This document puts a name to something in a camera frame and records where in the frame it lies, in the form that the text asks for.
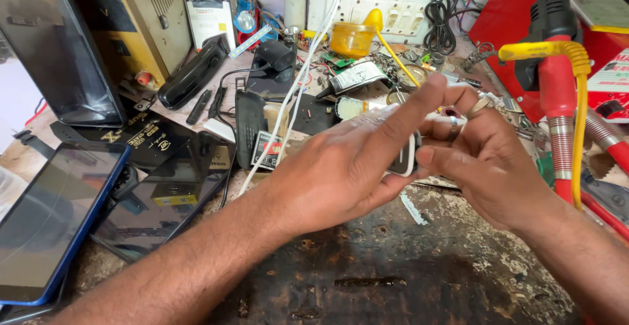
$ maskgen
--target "circuit board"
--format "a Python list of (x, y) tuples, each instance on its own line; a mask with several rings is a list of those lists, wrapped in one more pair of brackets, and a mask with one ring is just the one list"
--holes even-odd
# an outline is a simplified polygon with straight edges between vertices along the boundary
[(326, 60), (329, 63), (332, 63), (336, 67), (343, 68), (345, 66), (349, 66), (350, 64), (356, 62), (355, 59), (350, 59), (349, 57), (343, 56), (341, 54), (337, 54), (334, 51), (326, 52), (321, 55), (321, 58)]

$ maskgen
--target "white cable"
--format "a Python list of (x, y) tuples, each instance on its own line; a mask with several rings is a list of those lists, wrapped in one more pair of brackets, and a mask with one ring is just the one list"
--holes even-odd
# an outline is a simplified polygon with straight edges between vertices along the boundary
[[(332, 25), (332, 20), (334, 19), (332, 14), (334, 14), (336, 9), (338, 8), (338, 3), (339, 2), (340, 2), (340, 0), (334, 0), (334, 2), (332, 3), (332, 7), (330, 7), (330, 10), (328, 11), (328, 15), (326, 15), (326, 17), (325, 17), (325, 20), (327, 20), (328, 22), (327, 22), (326, 27), (324, 28), (324, 30), (323, 30), (323, 32), (321, 34), (326, 34), (328, 29), (329, 29), (329, 27), (330, 27), (330, 25)], [(315, 53), (316, 48), (319, 46), (319, 43), (320, 43), (322, 38), (323, 38), (323, 35), (319, 36), (319, 38), (315, 39), (315, 42), (313, 42), (311, 44), (311, 48), (310, 48), (310, 51), (308, 52), (308, 56), (306, 58), (306, 61), (304, 62), (303, 67), (301, 68), (301, 70), (297, 74), (297, 78), (295, 79), (295, 82), (293, 83), (293, 85), (291, 86), (290, 90), (288, 91), (288, 94), (284, 98), (284, 101), (282, 102), (282, 106), (280, 106), (279, 113), (277, 115), (277, 122), (276, 122), (275, 127), (273, 128), (273, 132), (271, 133), (271, 137), (269, 139), (270, 143), (272, 143), (273, 140), (275, 139), (275, 137), (277, 136), (277, 132), (279, 130), (279, 126), (280, 126), (280, 124), (282, 122), (282, 116), (284, 114), (284, 109), (286, 109), (286, 105), (288, 104), (288, 101), (290, 100), (291, 96), (295, 92), (295, 88), (297, 87), (298, 83), (300, 82), (300, 79), (302, 79), (301, 82), (303, 83), (303, 79), (305, 78), (304, 73), (310, 71), (310, 60), (312, 59), (312, 56)], [(300, 99), (300, 96), (301, 96), (301, 88), (299, 90), (299, 93), (297, 94), (297, 100)], [(249, 175), (247, 176), (247, 179), (245, 180), (245, 183), (242, 185), (242, 188), (240, 189), (240, 192), (238, 193), (239, 196), (241, 196), (247, 190), (247, 186), (251, 182), (251, 179), (254, 177), (254, 174), (256, 173), (256, 170), (262, 164), (262, 161), (264, 160), (264, 157), (266, 157), (266, 155), (269, 152), (270, 148), (271, 148), (271, 144), (267, 144), (266, 149), (264, 149), (264, 152), (262, 152), (262, 155), (260, 156), (260, 158), (258, 159), (256, 164), (254, 165), (254, 167), (249, 172)]]
[[(337, 0), (333, 0), (332, 4), (335, 5), (337, 2)], [(330, 8), (330, 11), (328, 12), (328, 14), (326, 14), (325, 19), (323, 20), (323, 22), (321, 23), (321, 25), (319, 25), (319, 29), (317, 30), (317, 32), (315, 33), (314, 37), (313, 37), (313, 45), (319, 45), (320, 41), (322, 41), (323, 37), (325, 36), (326, 32), (324, 31), (323, 33), (321, 32), (322, 28), (324, 27), (324, 25), (326, 25), (328, 22), (331, 22), (334, 17), (334, 11), (336, 10), (335, 7)], [(295, 119), (297, 118), (297, 109), (299, 108), (299, 103), (301, 101), (301, 95), (304, 92), (304, 87), (306, 86), (306, 78), (308, 77), (308, 74), (310, 73), (310, 63), (306, 64), (304, 63), (304, 66), (307, 66), (305, 74), (304, 74), (304, 78), (301, 81), (301, 87), (299, 88), (299, 93), (297, 94), (297, 98), (295, 99), (295, 110), (293, 111), (293, 118), (291, 119), (291, 123), (288, 125), (288, 130), (286, 131), (286, 135), (284, 135), (285, 137), (285, 142), (281, 145), (281, 148), (279, 150), (279, 154), (277, 155), (277, 163), (279, 164), (280, 161), (282, 160), (282, 155), (284, 153), (284, 149), (286, 148), (286, 143), (288, 141), (288, 137), (291, 136), (291, 131), (293, 130), (293, 124), (295, 123)]]

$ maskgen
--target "metal coil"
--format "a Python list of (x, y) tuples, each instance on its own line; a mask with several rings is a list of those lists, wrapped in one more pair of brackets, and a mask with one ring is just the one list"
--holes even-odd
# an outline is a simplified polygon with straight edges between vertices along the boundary
[(498, 51), (495, 50), (494, 45), (491, 42), (483, 42), (478, 46), (476, 51), (472, 52), (465, 61), (463, 61), (463, 70), (469, 72), (472, 67), (477, 63), (481, 63), (487, 58), (497, 55)]
[(587, 108), (586, 134), (603, 149), (621, 142), (620, 136), (592, 108)]
[(557, 179), (572, 178), (572, 141), (574, 140), (572, 120), (571, 116), (548, 118), (548, 127), (551, 131), (552, 167)]

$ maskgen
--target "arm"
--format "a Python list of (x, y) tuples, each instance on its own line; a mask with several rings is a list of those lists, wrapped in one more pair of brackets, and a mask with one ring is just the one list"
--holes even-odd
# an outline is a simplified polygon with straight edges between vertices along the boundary
[(539, 225), (516, 234), (597, 324), (627, 324), (629, 250), (563, 200)]
[(484, 219), (522, 238), (597, 324), (629, 324), (629, 249), (547, 187), (495, 110), (478, 111), (451, 143), (441, 141), (448, 130), (428, 130), (420, 165), (453, 178)]
[(51, 324), (193, 324), (247, 272), (303, 233), (364, 216), (428, 171), (401, 177), (386, 168), (429, 112), (466, 111), (467, 86), (432, 76), (402, 107), (389, 105), (320, 133), (282, 160), (255, 189), (104, 282)]
[(237, 199), (67, 307), (51, 324), (193, 324), (291, 236)]

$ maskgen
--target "silver ring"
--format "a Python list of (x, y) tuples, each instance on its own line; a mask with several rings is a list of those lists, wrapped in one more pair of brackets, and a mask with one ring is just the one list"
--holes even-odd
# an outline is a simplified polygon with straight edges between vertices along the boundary
[(455, 138), (457, 138), (457, 126), (459, 125), (459, 120), (456, 116), (450, 116), (450, 120), (452, 120), (452, 128), (450, 128), (450, 134), (448, 134), (446, 141), (452, 142)]
[(478, 102), (476, 104), (474, 104), (474, 106), (466, 113), (466, 117), (467, 119), (471, 119), (472, 116), (480, 109), (482, 108), (493, 108), (494, 104), (491, 101), (491, 99), (489, 99), (487, 97), (487, 95), (485, 95), (484, 93), (478, 93)]

